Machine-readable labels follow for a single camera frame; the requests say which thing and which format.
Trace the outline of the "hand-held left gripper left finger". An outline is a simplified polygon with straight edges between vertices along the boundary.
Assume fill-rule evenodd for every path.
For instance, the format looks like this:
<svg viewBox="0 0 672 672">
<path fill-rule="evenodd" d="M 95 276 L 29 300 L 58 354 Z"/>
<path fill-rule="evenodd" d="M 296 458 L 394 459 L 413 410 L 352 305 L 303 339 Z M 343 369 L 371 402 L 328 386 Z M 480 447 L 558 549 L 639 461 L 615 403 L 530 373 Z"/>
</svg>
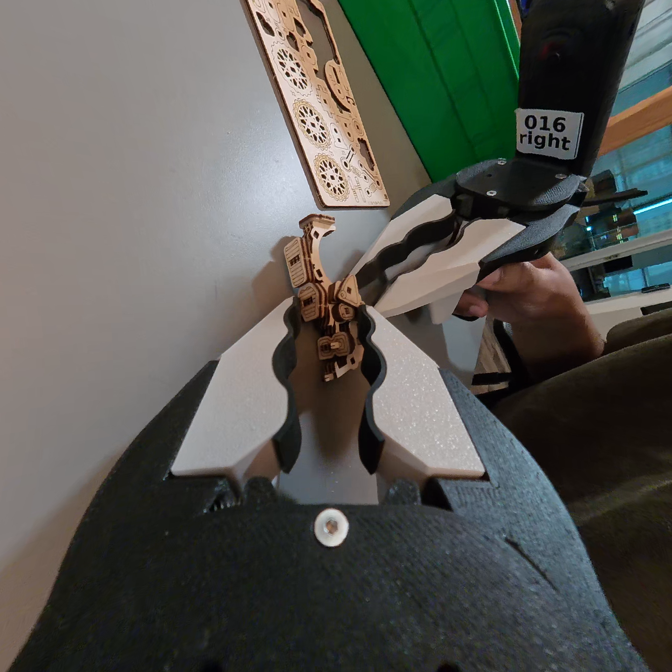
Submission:
<svg viewBox="0 0 672 672">
<path fill-rule="evenodd" d="M 298 302 L 288 298 L 221 355 L 172 475 L 224 476 L 241 488 L 292 470 L 302 442 L 289 380 L 300 328 Z"/>
</svg>

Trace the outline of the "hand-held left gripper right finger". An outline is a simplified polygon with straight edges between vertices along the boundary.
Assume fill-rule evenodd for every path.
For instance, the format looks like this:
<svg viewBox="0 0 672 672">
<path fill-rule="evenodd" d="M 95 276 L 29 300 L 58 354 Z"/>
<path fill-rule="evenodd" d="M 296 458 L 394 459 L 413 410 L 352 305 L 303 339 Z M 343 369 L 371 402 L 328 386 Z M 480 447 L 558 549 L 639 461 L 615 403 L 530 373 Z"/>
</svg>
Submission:
<svg viewBox="0 0 672 672">
<path fill-rule="evenodd" d="M 437 363 L 372 307 L 358 315 L 360 368 L 370 389 L 359 457 L 379 486 L 403 479 L 477 480 L 485 467 Z"/>
</svg>

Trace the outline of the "person's right hand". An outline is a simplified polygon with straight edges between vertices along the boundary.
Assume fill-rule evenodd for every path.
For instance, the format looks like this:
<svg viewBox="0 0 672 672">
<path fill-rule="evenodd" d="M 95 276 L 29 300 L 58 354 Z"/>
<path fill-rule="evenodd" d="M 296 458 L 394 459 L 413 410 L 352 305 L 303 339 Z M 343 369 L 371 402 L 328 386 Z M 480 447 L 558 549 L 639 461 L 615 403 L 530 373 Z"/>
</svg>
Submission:
<svg viewBox="0 0 672 672">
<path fill-rule="evenodd" d="M 573 367 L 600 357 L 605 346 L 570 272 L 551 253 L 489 274 L 462 293 L 454 314 L 508 323 L 529 366 Z"/>
</svg>

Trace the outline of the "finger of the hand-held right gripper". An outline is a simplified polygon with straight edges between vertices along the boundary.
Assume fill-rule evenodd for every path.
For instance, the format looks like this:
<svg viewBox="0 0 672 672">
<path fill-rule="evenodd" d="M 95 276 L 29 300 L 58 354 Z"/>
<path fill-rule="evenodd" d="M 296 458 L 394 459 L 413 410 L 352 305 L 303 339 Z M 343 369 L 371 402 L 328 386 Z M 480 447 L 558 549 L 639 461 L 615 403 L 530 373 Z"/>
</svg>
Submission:
<svg viewBox="0 0 672 672">
<path fill-rule="evenodd" d="M 382 288 L 456 243 L 457 213 L 449 197 L 435 194 L 394 217 L 352 273 L 360 288 Z"/>
<path fill-rule="evenodd" d="M 482 258 L 524 230 L 505 219 L 476 220 L 457 244 L 429 255 L 424 263 L 398 275 L 375 303 L 386 318 L 429 307 L 433 319 L 449 319 L 465 290 L 475 285 Z"/>
</svg>

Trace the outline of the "green plastic bin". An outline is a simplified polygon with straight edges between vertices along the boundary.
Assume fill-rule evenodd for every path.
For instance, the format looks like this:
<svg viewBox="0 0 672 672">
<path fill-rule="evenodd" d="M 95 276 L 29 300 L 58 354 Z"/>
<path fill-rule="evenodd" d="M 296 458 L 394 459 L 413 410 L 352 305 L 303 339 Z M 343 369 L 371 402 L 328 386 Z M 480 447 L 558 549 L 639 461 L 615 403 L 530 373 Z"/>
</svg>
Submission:
<svg viewBox="0 0 672 672">
<path fill-rule="evenodd" d="M 512 1 L 340 1 L 432 182 L 516 150 Z"/>
</svg>

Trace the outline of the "wooden gear parts sheet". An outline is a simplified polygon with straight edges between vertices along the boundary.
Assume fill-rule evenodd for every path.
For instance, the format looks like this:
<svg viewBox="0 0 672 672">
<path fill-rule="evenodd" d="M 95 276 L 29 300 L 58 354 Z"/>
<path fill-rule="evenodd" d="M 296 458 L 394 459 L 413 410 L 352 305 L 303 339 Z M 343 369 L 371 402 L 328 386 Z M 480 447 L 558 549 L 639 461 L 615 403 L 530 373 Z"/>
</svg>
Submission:
<svg viewBox="0 0 672 672">
<path fill-rule="evenodd" d="M 324 5 L 245 4 L 319 205 L 387 208 L 387 190 Z"/>
</svg>

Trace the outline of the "wooden puzzle model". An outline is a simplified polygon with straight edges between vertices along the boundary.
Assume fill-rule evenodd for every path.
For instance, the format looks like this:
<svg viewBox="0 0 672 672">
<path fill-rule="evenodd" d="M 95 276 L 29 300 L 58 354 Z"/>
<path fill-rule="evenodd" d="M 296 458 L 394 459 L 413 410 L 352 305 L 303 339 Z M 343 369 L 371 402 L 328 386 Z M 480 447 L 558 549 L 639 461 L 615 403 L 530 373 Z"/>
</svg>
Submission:
<svg viewBox="0 0 672 672">
<path fill-rule="evenodd" d="M 292 287 L 297 290 L 301 318 L 318 329 L 317 355 L 323 380 L 337 380 L 358 368 L 364 347 L 358 337 L 357 317 L 364 302 L 356 277 L 331 281 L 319 255 L 321 241 L 335 231 L 335 218 L 310 214 L 299 222 L 301 237 L 283 248 Z"/>
</svg>

